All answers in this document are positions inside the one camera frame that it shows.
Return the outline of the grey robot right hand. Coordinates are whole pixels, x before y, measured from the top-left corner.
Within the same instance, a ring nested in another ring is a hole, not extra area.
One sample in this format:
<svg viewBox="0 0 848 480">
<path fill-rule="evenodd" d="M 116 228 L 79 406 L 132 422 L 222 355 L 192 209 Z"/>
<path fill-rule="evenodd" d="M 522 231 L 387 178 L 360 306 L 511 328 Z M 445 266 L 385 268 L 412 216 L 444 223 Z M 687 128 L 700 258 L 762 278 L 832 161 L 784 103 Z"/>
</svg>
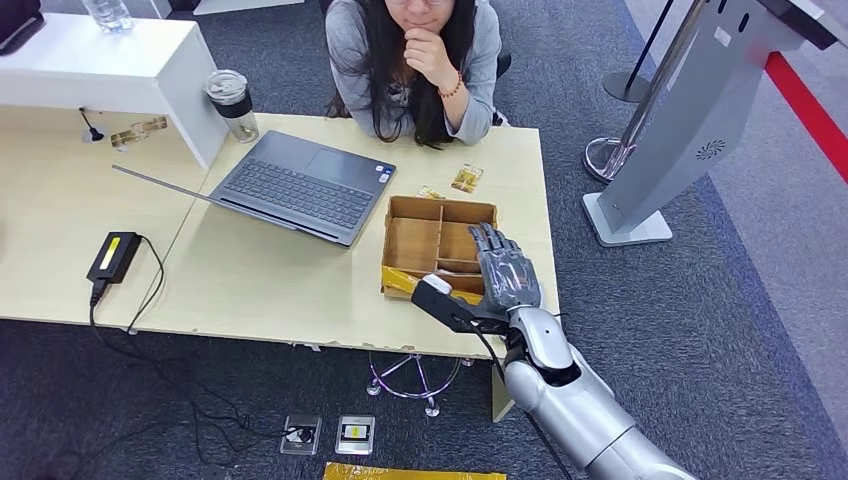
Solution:
<svg viewBox="0 0 848 480">
<path fill-rule="evenodd" d="M 542 295 L 532 261 L 518 244 L 491 224 L 468 227 L 477 248 L 484 284 L 482 306 L 504 313 L 520 307 L 540 307 Z"/>
</svg>

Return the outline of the person's left hand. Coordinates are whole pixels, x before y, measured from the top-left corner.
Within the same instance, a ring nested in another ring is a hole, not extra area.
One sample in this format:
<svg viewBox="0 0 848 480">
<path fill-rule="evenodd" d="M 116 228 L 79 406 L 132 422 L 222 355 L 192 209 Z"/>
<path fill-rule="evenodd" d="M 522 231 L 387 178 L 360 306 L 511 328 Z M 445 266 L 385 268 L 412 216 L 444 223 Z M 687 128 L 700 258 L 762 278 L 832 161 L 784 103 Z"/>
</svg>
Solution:
<svg viewBox="0 0 848 480">
<path fill-rule="evenodd" d="M 405 32 L 403 53 L 406 64 L 421 73 L 442 96 L 450 95 L 460 83 L 460 74 L 451 63 L 439 34 L 423 28 Z"/>
</svg>

